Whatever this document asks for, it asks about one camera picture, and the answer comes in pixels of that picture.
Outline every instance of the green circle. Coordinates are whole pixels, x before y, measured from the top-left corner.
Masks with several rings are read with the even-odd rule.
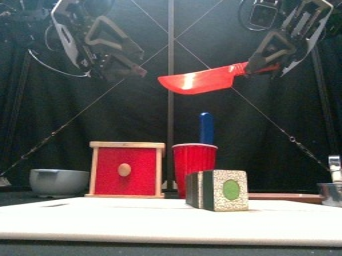
[[[228,200],[235,200],[240,195],[240,186],[235,180],[227,180],[223,184],[223,195]]]

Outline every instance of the round knob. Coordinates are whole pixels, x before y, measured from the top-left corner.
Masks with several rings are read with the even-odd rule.
[[[120,164],[119,165],[119,167],[117,167],[117,173],[119,173],[119,175],[121,176],[121,177],[125,177],[125,176],[128,176],[129,175],[129,173],[131,173],[131,171],[132,171],[132,168],[131,168],[131,166],[129,166],[129,164]]]

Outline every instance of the wooden edge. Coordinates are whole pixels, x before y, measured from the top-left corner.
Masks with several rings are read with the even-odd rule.
[[[161,149],[156,149],[156,163],[155,163],[155,195],[161,194]]]
[[[101,148],[161,148],[165,144],[157,142],[111,142],[111,141],[91,141],[89,146]]]
[[[163,199],[164,198],[164,194],[160,195],[93,195],[93,194],[85,194],[85,197],[101,197],[101,198],[145,198],[145,199],[153,199],[153,198],[159,198]]]
[[[92,163],[91,163],[89,194],[93,194],[93,193],[95,193],[96,169],[97,169],[97,156],[99,156],[99,148],[93,148],[93,152],[92,152]]]
[[[302,203],[322,204],[322,197],[315,194],[295,193],[248,193],[249,200],[287,200]]]

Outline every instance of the cable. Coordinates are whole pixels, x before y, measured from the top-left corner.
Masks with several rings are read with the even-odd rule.
[[[74,75],[74,74],[69,74],[65,73],[60,70],[57,70],[56,68],[50,67],[48,64],[45,64],[38,58],[37,56],[33,54],[32,50],[28,49],[28,53],[29,55],[33,57],[33,59],[38,62],[40,65],[42,65],[45,68],[48,68],[49,70],[57,72],[58,74],[64,75],[64,76],[70,76],[70,77],[77,77],[77,78],[86,78],[89,77],[89,72],[84,73],[82,75]]]

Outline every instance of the gray bowl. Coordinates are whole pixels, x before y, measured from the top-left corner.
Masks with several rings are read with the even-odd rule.
[[[342,183],[318,183],[322,204],[342,207]]]
[[[89,172],[60,169],[32,169],[29,185],[38,197],[72,197],[85,192]]]

